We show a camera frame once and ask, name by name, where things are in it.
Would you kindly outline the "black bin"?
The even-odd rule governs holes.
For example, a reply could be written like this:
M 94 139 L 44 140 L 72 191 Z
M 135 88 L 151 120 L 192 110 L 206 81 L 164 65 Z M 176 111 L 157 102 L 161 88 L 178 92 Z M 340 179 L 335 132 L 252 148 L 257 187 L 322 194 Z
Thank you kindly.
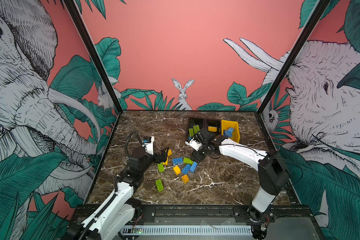
M 186 141 L 189 142 L 204 127 L 204 119 L 187 117 Z
M 208 137 L 222 134 L 221 120 L 206 119 L 204 127 L 207 128 Z

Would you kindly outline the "yellow plastic bin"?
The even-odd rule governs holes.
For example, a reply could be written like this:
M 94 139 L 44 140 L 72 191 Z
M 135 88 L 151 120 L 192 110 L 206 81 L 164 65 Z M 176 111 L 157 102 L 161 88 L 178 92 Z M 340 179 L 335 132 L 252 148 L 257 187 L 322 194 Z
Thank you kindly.
M 240 142 L 239 123 L 234 121 L 221 120 L 222 135 L 230 138 L 232 141 Z

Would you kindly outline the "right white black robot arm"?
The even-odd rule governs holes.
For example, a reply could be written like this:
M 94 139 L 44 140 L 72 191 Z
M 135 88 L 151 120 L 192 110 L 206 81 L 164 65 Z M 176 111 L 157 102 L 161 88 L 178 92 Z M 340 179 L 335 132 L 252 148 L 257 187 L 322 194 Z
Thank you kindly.
M 224 136 L 202 129 L 191 137 L 188 146 L 194 151 L 191 160 L 202 162 L 211 153 L 219 153 L 236 159 L 258 172 L 260 188 L 248 207 L 248 218 L 259 223 L 279 193 L 287 185 L 290 174 L 284 159 L 277 151 L 261 151 L 242 145 Z

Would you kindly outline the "green lego mid left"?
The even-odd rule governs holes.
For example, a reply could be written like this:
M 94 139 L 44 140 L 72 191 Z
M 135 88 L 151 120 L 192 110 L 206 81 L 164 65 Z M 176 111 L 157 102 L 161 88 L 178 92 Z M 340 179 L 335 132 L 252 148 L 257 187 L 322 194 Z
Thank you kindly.
M 159 173 L 162 173 L 165 170 L 163 163 L 157 164 L 157 166 L 158 166 Z

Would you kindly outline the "green lego front left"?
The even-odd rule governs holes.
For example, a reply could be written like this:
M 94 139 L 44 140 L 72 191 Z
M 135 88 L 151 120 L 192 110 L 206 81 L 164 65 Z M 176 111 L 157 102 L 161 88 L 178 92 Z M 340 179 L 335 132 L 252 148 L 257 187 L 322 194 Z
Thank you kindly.
M 162 183 L 162 180 L 161 179 L 158 179 L 155 181 L 156 182 L 156 186 L 157 186 L 157 190 L 158 192 L 162 192 L 164 190 L 164 186 L 163 186 L 163 183 Z

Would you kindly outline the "green lego middle lower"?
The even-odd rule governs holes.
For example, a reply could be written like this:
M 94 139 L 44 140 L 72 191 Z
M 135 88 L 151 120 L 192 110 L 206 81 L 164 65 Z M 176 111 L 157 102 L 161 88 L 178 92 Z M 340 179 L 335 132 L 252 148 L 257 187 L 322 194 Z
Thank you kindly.
M 183 158 L 183 163 L 184 163 L 184 164 L 192 165 L 194 162 L 193 162 L 191 159 L 189 159 L 189 158 Z

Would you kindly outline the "blue lego lower pair left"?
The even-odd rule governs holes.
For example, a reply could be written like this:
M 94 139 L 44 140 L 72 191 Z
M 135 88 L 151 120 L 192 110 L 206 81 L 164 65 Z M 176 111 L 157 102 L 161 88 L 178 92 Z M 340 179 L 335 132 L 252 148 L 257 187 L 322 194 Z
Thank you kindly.
M 182 169 L 182 174 L 183 175 L 186 175 L 191 169 L 191 165 L 190 164 L 187 164 L 183 169 Z

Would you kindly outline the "blue lego pair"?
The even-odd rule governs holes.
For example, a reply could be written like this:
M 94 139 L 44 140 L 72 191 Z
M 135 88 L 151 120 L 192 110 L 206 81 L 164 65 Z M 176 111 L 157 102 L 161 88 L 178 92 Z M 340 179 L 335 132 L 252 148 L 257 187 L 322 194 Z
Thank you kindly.
M 182 174 L 183 175 L 186 175 L 191 169 L 191 165 L 190 164 L 187 164 L 183 169 L 182 169 Z
M 196 168 L 197 168 L 198 164 L 197 162 L 193 162 L 193 164 L 191 165 L 191 168 L 190 168 L 190 172 L 191 173 L 194 173 Z

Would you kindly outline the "blue lego lower pair right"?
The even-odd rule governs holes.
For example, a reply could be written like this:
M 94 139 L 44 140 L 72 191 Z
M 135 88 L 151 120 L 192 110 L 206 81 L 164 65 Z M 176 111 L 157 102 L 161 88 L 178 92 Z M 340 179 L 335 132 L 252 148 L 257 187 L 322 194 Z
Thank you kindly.
M 191 165 L 191 168 L 190 168 L 190 172 L 191 173 L 194 173 L 196 168 L 197 168 L 198 164 L 197 162 L 193 162 L 193 164 Z

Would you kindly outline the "orange yellow lego front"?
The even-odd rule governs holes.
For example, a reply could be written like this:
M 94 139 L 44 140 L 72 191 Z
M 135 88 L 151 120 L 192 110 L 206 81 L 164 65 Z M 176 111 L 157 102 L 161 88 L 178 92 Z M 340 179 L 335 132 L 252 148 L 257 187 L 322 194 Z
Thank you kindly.
M 183 175 L 183 176 L 182 176 L 182 181 L 183 181 L 184 184 L 188 183 L 188 182 L 189 182 L 189 177 L 188 177 L 188 175 Z

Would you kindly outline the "white vented strip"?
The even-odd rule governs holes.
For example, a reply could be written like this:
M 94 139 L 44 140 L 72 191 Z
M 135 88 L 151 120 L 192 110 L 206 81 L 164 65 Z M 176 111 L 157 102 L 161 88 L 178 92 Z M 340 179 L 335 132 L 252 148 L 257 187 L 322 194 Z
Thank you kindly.
M 252 236 L 250 226 L 124 226 L 120 231 L 124 236 Z

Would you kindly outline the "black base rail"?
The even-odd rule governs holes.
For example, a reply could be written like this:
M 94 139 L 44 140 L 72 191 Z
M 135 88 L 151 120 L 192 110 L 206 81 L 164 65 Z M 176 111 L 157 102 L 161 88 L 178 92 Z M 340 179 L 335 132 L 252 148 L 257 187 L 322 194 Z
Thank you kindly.
M 233 217 L 235 220 L 244 221 L 247 217 L 249 206 L 247 205 L 152 205 L 142 204 L 142 223 L 153 223 L 159 217 Z M 272 205 L 266 211 L 268 217 L 273 220 L 284 217 L 312 217 L 313 213 L 308 206 L 304 205 Z

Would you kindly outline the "left black frame post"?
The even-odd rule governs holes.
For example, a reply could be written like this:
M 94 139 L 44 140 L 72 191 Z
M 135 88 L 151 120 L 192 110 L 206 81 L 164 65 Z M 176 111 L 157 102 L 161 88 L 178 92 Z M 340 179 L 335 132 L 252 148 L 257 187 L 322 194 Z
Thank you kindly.
M 81 13 L 79 12 L 78 6 L 76 1 L 71 0 L 64 0 L 64 4 L 76 26 L 76 29 L 78 30 L 82 41 L 85 44 L 85 47 L 87 51 L 89 52 L 89 55 L 91 57 L 91 60 L 93 61 L 95 68 L 97 72 L 99 73 L 103 83 L 106 86 L 106 89 L 108 90 L 108 93 L 114 103 L 114 106 L 117 109 L 118 114 L 123 113 L 123 109 L 121 107 L 121 104 L 114 92 L 114 88 L 110 83 L 110 80 L 108 78 L 107 72 L 105 70 L 105 67 L 100 59 L 100 56 L 98 54 L 98 51 L 92 41 L 92 38 L 88 32 L 88 29 L 83 21 L 83 18 L 81 16 Z

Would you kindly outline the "black frame post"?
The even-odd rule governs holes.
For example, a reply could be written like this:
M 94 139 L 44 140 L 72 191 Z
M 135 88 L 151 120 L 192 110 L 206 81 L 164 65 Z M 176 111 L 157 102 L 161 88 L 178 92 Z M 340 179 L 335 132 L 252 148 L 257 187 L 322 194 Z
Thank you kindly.
M 114 106 L 117 109 L 118 114 L 123 113 L 123 109 L 121 107 L 121 104 L 114 92 L 114 88 L 110 83 L 110 80 L 108 78 L 107 72 L 105 70 L 105 67 L 100 59 L 100 56 L 98 54 L 98 51 L 92 41 L 92 38 L 88 32 L 88 29 L 83 21 L 83 18 L 81 16 L 81 13 L 79 12 L 78 6 L 76 1 L 71 0 L 64 0 L 64 4 L 76 26 L 76 29 L 78 30 L 82 41 L 85 44 L 85 47 L 87 51 L 89 52 L 89 55 L 91 57 L 91 60 L 93 61 L 95 68 L 97 72 L 99 73 L 103 83 L 106 86 L 106 89 L 108 90 L 108 93 L 114 103 Z
M 274 80 L 273 84 L 271 85 L 271 88 L 268 91 L 261 106 L 258 108 L 258 110 L 257 110 L 258 115 L 261 115 L 264 112 L 264 110 L 266 109 L 267 104 L 271 101 L 271 98 L 274 95 L 274 93 L 276 92 L 278 86 L 281 84 L 283 79 L 286 77 L 288 70 L 292 66 L 296 57 L 300 54 L 304 44 L 306 43 L 307 39 L 311 35 L 312 31 L 316 27 L 317 23 L 319 22 L 321 16 L 323 15 L 324 11 L 326 10 L 326 8 L 328 7 L 329 4 L 330 4 L 330 0 L 320 0 L 315 4 L 296 43 L 294 44 L 293 48 L 291 49 L 290 54 L 288 55 L 285 63 L 283 64 L 281 70 L 279 71 L 276 79 Z

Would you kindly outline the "right black frame post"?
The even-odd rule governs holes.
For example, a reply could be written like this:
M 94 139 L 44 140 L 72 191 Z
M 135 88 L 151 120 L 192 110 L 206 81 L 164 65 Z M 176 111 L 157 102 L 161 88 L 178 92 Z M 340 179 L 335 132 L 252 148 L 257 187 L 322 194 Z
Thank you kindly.
M 292 66 L 296 57 L 300 54 L 304 44 L 306 43 L 307 39 L 311 35 L 312 31 L 316 27 L 317 23 L 319 22 L 321 16 L 323 15 L 324 11 L 326 10 L 326 8 L 328 7 L 329 4 L 330 4 L 330 0 L 320 0 L 315 4 L 296 43 L 294 44 L 293 48 L 291 49 L 290 54 L 288 55 L 285 63 L 283 64 L 281 70 L 279 71 L 276 79 L 274 80 L 273 84 L 271 85 L 271 88 L 268 91 L 261 106 L 258 108 L 258 110 L 257 110 L 258 115 L 261 115 L 264 112 L 264 110 L 266 109 L 267 104 L 271 101 L 271 98 L 274 95 L 274 93 L 276 92 L 278 86 L 281 84 L 283 79 L 286 77 L 288 70 Z

